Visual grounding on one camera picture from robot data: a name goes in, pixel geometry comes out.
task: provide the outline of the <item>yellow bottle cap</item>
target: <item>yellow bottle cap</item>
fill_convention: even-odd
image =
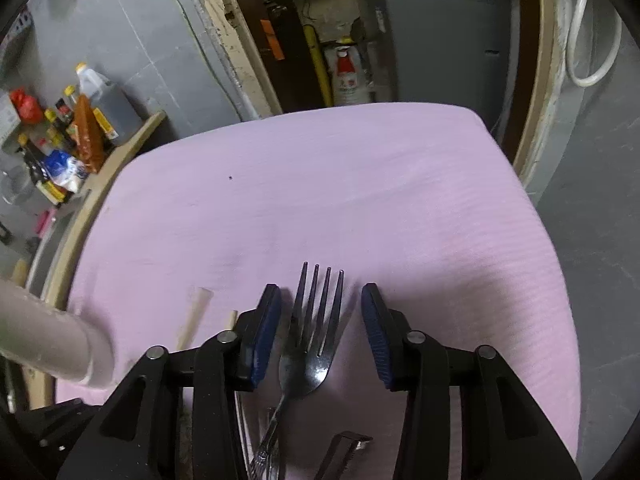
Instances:
[[[44,116],[52,123],[53,121],[55,121],[58,116],[56,115],[56,113],[51,109],[51,108],[47,108],[46,110],[44,110]]]

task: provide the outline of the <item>plastic jug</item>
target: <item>plastic jug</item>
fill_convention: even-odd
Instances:
[[[86,63],[76,67],[80,93],[86,95],[104,135],[115,145],[127,142],[142,126],[142,119],[118,86]]]

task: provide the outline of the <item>fork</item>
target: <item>fork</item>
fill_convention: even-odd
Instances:
[[[316,324],[312,333],[311,324],[314,303],[316,302],[316,288],[320,266],[316,265],[314,267],[314,275],[311,281],[311,288],[308,300],[306,301],[303,318],[302,303],[305,295],[307,267],[308,262],[305,262],[302,265],[298,291],[293,303],[289,333],[285,341],[284,351],[280,356],[278,375],[280,377],[282,396],[271,417],[267,431],[260,441],[254,459],[249,466],[251,480],[259,480],[262,478],[262,473],[268,463],[271,449],[273,449],[276,441],[276,430],[278,429],[284,408],[291,399],[305,397],[320,386],[326,378],[331,363],[334,360],[335,349],[337,347],[336,335],[338,332],[338,322],[340,321],[344,271],[341,270],[338,274],[334,302],[326,324],[326,330],[323,330],[326,302],[329,295],[329,280],[331,277],[331,267],[327,267],[324,276],[324,285],[322,286],[322,293],[320,295],[318,314],[316,315]]]

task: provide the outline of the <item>pink towel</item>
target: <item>pink towel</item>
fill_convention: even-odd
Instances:
[[[344,270],[344,333],[325,383],[290,407],[287,479],[312,478],[343,430],[374,438],[353,475],[391,478],[405,395],[376,375],[358,300],[367,282],[441,343],[495,346],[575,456],[578,350],[558,260],[507,160],[464,108],[315,110],[140,156],[92,227],[70,309],[111,335],[119,380],[149,346],[175,349],[198,288],[212,298],[194,346],[230,310],[254,308],[265,284],[294,294],[304,261]],[[277,346],[250,396],[261,414],[280,395]],[[111,389],[59,381],[58,400],[103,402]],[[455,478],[455,409],[452,420]]]

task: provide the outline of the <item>white pipe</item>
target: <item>white pipe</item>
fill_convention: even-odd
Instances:
[[[578,33],[580,33],[580,26],[582,25],[582,17],[584,16],[584,9],[586,6],[587,0],[576,1],[574,18],[572,19],[571,27],[569,28],[569,37],[566,42],[566,71],[571,81],[573,81],[575,85],[583,88],[595,85],[607,75],[607,72],[609,72],[613,66],[616,56],[618,55],[620,39],[622,37],[622,20],[620,19],[620,15],[616,12],[616,31],[613,39],[613,45],[611,46],[611,50],[609,51],[607,58],[602,63],[601,67],[590,76],[585,78],[578,77],[575,74],[575,45],[578,41]]]
[[[0,280],[0,354],[87,386],[107,386],[113,373],[111,346],[100,331],[5,280]]]

